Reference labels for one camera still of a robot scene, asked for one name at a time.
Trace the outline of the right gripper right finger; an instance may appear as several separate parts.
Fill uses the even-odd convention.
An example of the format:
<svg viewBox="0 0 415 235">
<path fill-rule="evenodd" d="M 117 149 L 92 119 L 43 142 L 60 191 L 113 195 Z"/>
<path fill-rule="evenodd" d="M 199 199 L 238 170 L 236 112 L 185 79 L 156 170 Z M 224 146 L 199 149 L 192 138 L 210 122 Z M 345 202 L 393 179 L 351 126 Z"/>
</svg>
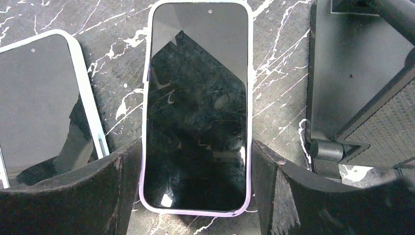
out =
<svg viewBox="0 0 415 235">
<path fill-rule="evenodd" d="M 412 235 L 415 180 L 370 188 L 329 180 L 252 142 L 252 182 L 263 235 Z"/>
</svg>

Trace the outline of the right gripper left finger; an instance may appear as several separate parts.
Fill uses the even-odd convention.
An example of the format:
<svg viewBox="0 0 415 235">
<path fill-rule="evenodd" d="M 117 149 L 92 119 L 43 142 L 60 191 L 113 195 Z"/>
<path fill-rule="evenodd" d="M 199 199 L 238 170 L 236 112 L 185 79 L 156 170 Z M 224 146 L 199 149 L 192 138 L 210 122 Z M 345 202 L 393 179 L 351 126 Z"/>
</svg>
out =
<svg viewBox="0 0 415 235">
<path fill-rule="evenodd" d="M 126 234 L 141 156 L 141 140 L 135 140 L 79 169 L 26 188 L 1 190 L 1 234 Z"/>
</svg>

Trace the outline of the purple case phone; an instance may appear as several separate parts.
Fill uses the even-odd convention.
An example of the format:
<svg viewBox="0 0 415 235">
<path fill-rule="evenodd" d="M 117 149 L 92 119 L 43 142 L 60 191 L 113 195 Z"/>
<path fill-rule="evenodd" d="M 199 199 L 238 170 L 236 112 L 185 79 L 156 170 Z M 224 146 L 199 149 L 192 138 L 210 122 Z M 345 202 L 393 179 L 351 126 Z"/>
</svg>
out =
<svg viewBox="0 0 415 235">
<path fill-rule="evenodd" d="M 139 198 L 156 213 L 238 216 L 251 197 L 253 11 L 160 0 L 148 30 Z"/>
</svg>

